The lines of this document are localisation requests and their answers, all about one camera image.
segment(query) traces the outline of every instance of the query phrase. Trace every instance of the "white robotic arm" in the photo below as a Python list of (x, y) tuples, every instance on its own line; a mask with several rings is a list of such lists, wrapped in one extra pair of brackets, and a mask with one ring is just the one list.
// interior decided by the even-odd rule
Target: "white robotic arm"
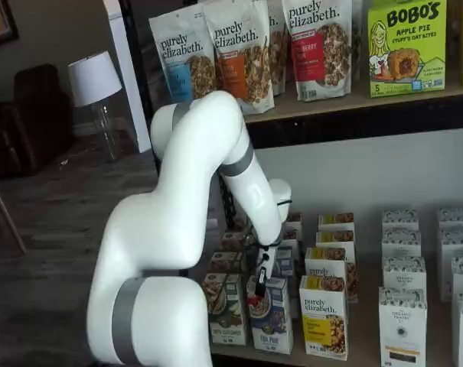
[[(177, 125), (176, 112), (182, 115)], [(210, 179), (219, 166), (262, 245), (281, 239), (289, 205), (280, 213), (276, 203), (290, 198), (290, 187), (267, 182), (240, 107), (228, 93), (211, 93), (188, 112), (164, 107), (153, 125), (170, 131), (160, 137), (152, 131), (154, 143), (163, 141), (155, 151), (165, 155), (158, 186), (124, 199), (109, 218), (90, 292), (88, 340), (103, 362), (210, 367), (207, 302), (199, 284), (179, 277), (142, 278), (142, 272), (197, 264)], [(270, 249), (263, 264), (266, 277), (275, 254)]]

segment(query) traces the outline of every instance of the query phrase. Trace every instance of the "wooden floor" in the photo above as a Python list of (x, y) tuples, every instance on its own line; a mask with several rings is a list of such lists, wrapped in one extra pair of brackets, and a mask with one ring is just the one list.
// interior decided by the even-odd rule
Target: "wooden floor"
[(124, 197), (151, 191), (151, 152), (114, 164), (83, 141), (33, 177), (0, 180), (28, 247), (0, 236), (0, 366), (89, 365), (85, 313), (103, 228)]

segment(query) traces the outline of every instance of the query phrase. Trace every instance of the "wooden shelf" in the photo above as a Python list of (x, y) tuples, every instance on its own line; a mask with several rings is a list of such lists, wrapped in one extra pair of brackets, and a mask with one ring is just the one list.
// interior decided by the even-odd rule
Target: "wooden shelf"
[(285, 94), (275, 99), (276, 107), (260, 115), (245, 117), (247, 124), (277, 119), (290, 119), (293, 117), (317, 115), (321, 113), (345, 111), (349, 109), (363, 109), (366, 107), (385, 106), (403, 102), (421, 101), (452, 96), (462, 96), (463, 86), (460, 73), (448, 73), (445, 89), (438, 92), (413, 93), (390, 97), (369, 97), (368, 78), (363, 77), (360, 83), (354, 85), (352, 93), (343, 97), (323, 99), (314, 102), (300, 102), (297, 100), (295, 83), (286, 85)]
[[(428, 270), (429, 273), (435, 274), (435, 267), (429, 267)], [(249, 341), (248, 346), (211, 344), (211, 352), (217, 355), (283, 365), (378, 367), (380, 365), (380, 347), (377, 297), (378, 286), (381, 281), (380, 265), (364, 265), (360, 268), (360, 299), (358, 304), (351, 305), (351, 316), (347, 329), (349, 356), (346, 362), (306, 355), (302, 327), (297, 322), (293, 324), (294, 346), (290, 356), (256, 350), (253, 348), (252, 340)], [(427, 366), (448, 367), (452, 365), (450, 305), (440, 302), (434, 282), (429, 281), (428, 286)]]

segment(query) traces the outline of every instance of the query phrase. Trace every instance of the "purely elizabeth granola bag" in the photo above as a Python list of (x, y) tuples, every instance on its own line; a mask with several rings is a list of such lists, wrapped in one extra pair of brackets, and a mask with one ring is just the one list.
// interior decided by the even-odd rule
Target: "purely elizabeth granola bag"
[(244, 115), (273, 108), (266, 0), (205, 2), (204, 14), (224, 90), (237, 98)]
[(292, 36), (298, 100), (351, 91), (351, 0), (282, 0)]
[(173, 103), (202, 98), (216, 89), (214, 47), (202, 4), (149, 19)]

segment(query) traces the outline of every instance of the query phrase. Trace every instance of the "bobo's logo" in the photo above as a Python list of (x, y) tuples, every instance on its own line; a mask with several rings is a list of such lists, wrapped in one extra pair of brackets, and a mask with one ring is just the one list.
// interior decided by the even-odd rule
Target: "bobo's logo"
[(416, 23), (420, 18), (429, 20), (437, 18), (439, 15), (439, 10), (437, 7), (440, 5), (440, 2), (429, 2), (428, 4), (422, 5), (420, 7), (414, 6), (410, 9), (401, 9), (400, 11), (390, 11), (387, 14), (387, 26), (394, 27), (396, 23)]

